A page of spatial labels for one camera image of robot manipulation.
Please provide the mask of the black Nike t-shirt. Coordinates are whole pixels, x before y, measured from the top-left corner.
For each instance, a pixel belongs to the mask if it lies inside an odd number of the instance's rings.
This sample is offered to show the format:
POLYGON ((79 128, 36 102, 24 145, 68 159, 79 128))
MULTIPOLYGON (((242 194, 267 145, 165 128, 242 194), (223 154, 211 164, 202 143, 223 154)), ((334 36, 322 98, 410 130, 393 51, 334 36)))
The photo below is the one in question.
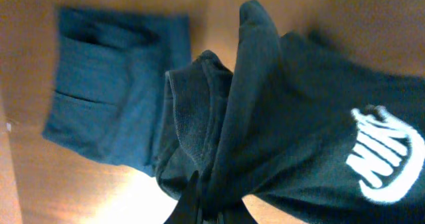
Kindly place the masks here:
POLYGON ((358 66, 240 7, 236 67, 165 75, 160 188, 198 171, 200 223, 255 195, 307 223, 424 222, 424 79, 358 66))

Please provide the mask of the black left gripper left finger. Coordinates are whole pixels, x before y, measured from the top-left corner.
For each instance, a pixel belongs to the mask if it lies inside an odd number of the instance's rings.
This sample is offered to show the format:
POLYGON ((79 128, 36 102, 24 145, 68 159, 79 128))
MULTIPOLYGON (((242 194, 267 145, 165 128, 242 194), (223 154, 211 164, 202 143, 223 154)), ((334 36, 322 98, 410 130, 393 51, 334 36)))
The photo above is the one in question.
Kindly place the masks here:
POLYGON ((199 224, 200 209, 197 182, 199 172, 195 171, 182 192, 176 207, 164 224, 199 224))

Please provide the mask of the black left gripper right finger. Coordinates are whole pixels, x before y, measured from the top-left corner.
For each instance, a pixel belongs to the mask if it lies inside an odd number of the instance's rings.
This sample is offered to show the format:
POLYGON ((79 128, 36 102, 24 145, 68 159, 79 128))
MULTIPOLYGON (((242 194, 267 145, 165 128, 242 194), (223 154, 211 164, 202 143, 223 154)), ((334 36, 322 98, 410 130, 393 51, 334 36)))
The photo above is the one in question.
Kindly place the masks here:
POLYGON ((217 221, 218 224, 257 224, 242 200, 219 212, 217 221))

